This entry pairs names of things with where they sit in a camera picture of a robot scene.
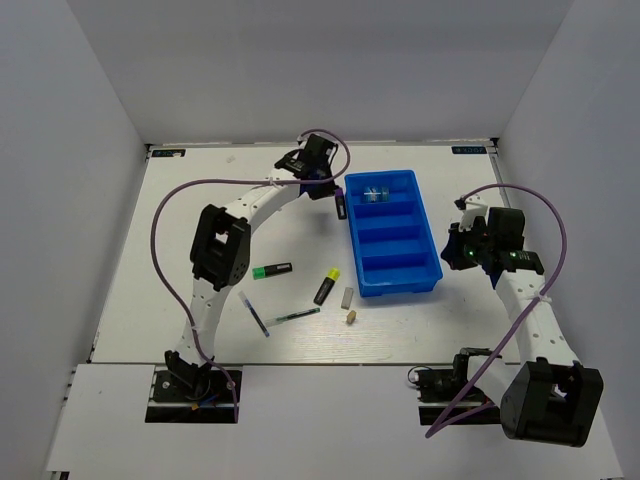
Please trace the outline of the purple cap highlighter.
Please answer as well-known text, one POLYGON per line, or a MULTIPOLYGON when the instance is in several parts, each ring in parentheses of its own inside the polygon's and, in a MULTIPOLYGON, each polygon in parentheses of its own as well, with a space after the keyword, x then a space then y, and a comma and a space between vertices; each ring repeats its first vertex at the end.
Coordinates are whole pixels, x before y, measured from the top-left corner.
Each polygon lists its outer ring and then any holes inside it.
POLYGON ((338 187, 334 192, 334 201, 336 206, 336 212, 339 220, 346 220, 348 218, 346 201, 343 190, 338 187))

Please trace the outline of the blue tape box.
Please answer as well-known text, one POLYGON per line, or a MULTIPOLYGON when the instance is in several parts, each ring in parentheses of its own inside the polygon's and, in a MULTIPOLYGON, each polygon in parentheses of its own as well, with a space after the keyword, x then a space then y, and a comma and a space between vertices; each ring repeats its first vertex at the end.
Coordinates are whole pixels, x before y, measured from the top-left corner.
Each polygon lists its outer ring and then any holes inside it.
POLYGON ((387 203, 391 199, 391 192, 388 186, 366 186, 362 194, 364 204, 387 203))

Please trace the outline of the yellow cap highlighter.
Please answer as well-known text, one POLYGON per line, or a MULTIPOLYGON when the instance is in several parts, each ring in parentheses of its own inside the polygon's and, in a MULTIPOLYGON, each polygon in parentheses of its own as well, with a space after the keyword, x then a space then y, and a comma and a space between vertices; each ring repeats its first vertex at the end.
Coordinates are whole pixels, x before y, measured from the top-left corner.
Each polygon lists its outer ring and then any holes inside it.
POLYGON ((324 304, 339 277, 340 270, 338 268, 331 268, 329 270, 314 296, 313 302, 315 305, 322 306, 324 304))

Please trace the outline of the grey eraser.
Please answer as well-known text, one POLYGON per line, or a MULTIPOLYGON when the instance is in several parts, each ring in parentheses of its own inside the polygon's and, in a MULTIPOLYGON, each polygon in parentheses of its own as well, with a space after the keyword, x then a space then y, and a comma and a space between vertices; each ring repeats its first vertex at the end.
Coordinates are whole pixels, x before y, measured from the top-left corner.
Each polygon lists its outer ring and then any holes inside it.
POLYGON ((351 287, 346 287, 344 290, 344 294, 341 301, 341 308, 344 310, 349 310, 352 299, 354 296, 354 290, 351 287))

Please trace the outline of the green cap highlighter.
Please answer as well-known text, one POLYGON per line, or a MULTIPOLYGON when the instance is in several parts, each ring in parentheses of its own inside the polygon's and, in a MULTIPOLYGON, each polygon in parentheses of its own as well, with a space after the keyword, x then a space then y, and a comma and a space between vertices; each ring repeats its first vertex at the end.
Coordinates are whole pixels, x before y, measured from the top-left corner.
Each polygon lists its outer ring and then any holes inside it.
POLYGON ((277 263, 261 267, 255 267, 252 269, 252 277, 254 280, 270 278, 282 274, 291 273, 293 271, 293 265, 290 262, 277 263))

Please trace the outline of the blue pen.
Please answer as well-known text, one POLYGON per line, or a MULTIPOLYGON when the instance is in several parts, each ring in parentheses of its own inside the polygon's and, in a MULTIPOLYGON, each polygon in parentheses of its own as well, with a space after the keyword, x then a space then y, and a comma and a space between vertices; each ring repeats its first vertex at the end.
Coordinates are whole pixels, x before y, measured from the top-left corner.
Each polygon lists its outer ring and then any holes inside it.
POLYGON ((245 293, 243 291, 240 291, 238 294, 239 298, 241 299, 242 304, 248 309, 248 311, 250 312, 252 318, 255 320, 255 322, 257 323, 258 327, 260 328, 260 330, 262 331, 262 333, 264 334, 264 336, 266 338, 270 337, 270 332, 268 331, 266 325, 264 324, 263 320, 261 319, 261 317, 259 316, 258 312, 256 311, 255 307, 252 305, 252 303, 249 301, 248 297, 245 295, 245 293))

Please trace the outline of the green pen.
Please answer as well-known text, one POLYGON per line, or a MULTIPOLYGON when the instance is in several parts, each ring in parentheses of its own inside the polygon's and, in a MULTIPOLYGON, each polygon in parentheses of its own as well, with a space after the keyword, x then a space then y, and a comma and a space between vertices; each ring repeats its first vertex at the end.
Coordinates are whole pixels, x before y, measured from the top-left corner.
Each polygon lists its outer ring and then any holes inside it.
POLYGON ((315 314, 318 314, 321 311, 321 309, 319 307, 316 308, 311 308, 311 309, 307 309, 307 310, 302 310, 302 311, 298 311, 298 312, 293 312, 293 313, 289 313, 283 316, 277 316, 271 319, 268 319, 265 321, 265 325, 268 328, 274 327, 275 325, 284 323, 284 322, 288 322, 291 320, 297 320, 297 319, 301 319, 301 318, 305 318, 305 317, 309 317, 315 314))

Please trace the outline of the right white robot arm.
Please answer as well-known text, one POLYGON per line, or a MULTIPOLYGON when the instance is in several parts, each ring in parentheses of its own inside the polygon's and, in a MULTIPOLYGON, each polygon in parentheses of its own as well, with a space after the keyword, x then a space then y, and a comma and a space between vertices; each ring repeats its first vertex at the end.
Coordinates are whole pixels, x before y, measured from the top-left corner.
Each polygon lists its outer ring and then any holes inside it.
POLYGON ((504 305, 520 364, 507 365, 491 349, 464 348, 454 358, 455 398, 482 392, 499 409, 510 439, 583 446, 604 381, 581 364, 544 295, 539 256, 524 248, 522 211, 489 207, 478 198, 458 204, 460 221, 449 228, 441 257, 453 270, 480 267, 504 305))

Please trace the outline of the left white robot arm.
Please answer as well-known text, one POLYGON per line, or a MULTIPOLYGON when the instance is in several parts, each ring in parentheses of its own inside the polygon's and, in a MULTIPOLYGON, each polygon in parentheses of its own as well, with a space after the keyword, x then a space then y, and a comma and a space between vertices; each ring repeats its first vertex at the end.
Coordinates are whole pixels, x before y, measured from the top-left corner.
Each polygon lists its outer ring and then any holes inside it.
POLYGON ((342 145, 336 139, 329 140, 319 130, 308 131, 299 137, 297 148, 278 160, 264 178, 218 181, 226 185, 246 185, 249 190, 224 206, 203 208, 189 253, 193 276, 189 302, 177 294, 161 272, 156 245, 159 217, 177 193, 216 181, 188 182, 161 201, 152 220, 152 264, 165 288, 186 313, 183 333, 175 349, 165 352, 165 363, 177 387, 188 398, 202 398, 211 388, 216 330, 231 289, 249 271, 252 234, 271 215, 302 195, 312 200, 332 196, 337 189, 332 160, 342 145))

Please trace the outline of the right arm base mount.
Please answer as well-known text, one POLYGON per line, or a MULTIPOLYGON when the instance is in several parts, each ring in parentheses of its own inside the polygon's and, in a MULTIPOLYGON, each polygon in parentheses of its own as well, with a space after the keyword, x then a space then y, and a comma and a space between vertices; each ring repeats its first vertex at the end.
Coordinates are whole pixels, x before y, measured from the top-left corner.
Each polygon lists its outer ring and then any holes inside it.
MULTIPOLYGON (((412 367, 407 372, 407 382, 417 392, 421 426, 431 426, 461 389, 461 386, 454 382, 452 369, 430 368, 423 365, 412 367)), ((490 403, 489 398, 481 390, 473 387, 448 417, 452 418, 490 403)), ((499 423, 499 409, 491 406, 456 422, 456 425, 498 425, 499 423)))

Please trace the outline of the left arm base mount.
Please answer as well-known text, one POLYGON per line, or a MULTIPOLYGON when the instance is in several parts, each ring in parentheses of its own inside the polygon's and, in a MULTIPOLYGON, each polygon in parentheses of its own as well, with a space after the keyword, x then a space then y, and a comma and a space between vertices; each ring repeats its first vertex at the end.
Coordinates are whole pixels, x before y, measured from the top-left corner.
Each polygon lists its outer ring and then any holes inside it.
POLYGON ((210 370, 204 383, 189 390, 168 370, 157 370, 146 407, 147 424, 235 424, 231 386, 222 372, 210 370))

